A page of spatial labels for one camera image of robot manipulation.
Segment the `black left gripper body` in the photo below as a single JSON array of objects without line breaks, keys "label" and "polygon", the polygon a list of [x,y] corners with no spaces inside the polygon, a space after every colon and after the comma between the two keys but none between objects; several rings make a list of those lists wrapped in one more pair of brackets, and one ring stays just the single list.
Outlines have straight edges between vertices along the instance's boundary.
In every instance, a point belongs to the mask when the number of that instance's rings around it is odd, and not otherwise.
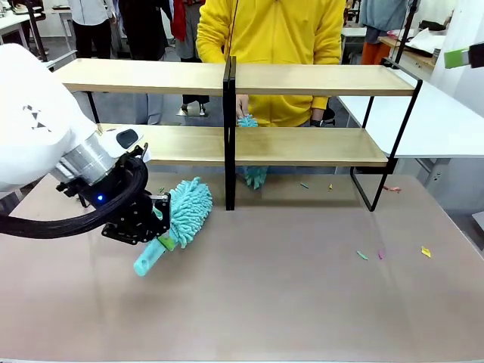
[{"label": "black left gripper body", "polygon": [[130,245],[146,243],[156,237],[160,231],[160,220],[153,211],[151,196],[148,191],[139,194],[106,223],[101,234]]}]

